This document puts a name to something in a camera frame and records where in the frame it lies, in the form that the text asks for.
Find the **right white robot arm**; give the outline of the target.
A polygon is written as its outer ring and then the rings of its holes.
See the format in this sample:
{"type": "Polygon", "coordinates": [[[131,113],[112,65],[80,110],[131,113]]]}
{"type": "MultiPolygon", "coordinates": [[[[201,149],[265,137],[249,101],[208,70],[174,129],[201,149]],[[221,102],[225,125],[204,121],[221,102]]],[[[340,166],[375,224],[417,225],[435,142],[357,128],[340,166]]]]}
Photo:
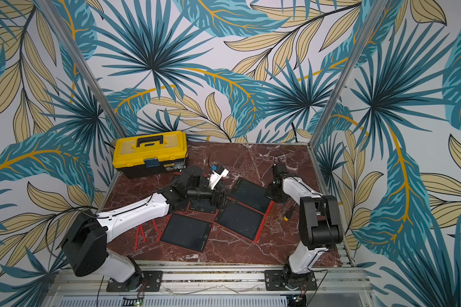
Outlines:
{"type": "Polygon", "coordinates": [[[274,202],[292,199],[299,208],[300,243],[282,270],[286,281],[304,278],[320,255],[343,241],[343,229],[337,198],[309,187],[300,177],[289,173],[284,163],[273,165],[273,180],[266,196],[274,202]]]}

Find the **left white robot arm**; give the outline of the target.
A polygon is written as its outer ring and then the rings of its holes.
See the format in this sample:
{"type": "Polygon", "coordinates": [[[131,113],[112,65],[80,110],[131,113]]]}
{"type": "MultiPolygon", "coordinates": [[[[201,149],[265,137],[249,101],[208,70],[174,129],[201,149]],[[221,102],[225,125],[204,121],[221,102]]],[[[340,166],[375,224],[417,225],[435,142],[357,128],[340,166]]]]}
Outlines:
{"type": "Polygon", "coordinates": [[[220,206],[225,191],[219,184],[228,174],[228,169],[216,165],[207,177],[202,168],[191,165],[168,186],[143,200],[99,214],[80,213],[60,243],[74,274],[83,277],[95,273],[120,283],[140,276],[139,267],[129,257],[108,249],[108,243],[132,228],[174,212],[185,201],[207,199],[212,206],[220,206]]]}

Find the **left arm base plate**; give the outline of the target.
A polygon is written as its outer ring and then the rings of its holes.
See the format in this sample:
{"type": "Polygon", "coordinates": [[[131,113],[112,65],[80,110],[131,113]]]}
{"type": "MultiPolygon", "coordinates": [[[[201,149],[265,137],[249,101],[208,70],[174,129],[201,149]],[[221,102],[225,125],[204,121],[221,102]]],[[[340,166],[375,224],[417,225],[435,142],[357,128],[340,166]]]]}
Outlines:
{"type": "Polygon", "coordinates": [[[159,292],[163,277],[162,271],[140,271],[120,283],[110,278],[107,292],[159,292]]]}

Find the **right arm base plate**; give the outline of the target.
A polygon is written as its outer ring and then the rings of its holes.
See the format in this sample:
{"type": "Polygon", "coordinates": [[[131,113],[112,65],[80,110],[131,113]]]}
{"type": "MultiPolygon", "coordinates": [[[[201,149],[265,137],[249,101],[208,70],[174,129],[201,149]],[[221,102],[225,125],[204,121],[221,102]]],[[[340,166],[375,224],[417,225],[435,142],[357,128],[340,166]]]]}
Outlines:
{"type": "Polygon", "coordinates": [[[318,288],[313,272],[296,274],[283,268],[281,270],[266,270],[264,274],[267,291],[316,290],[318,288]]]}

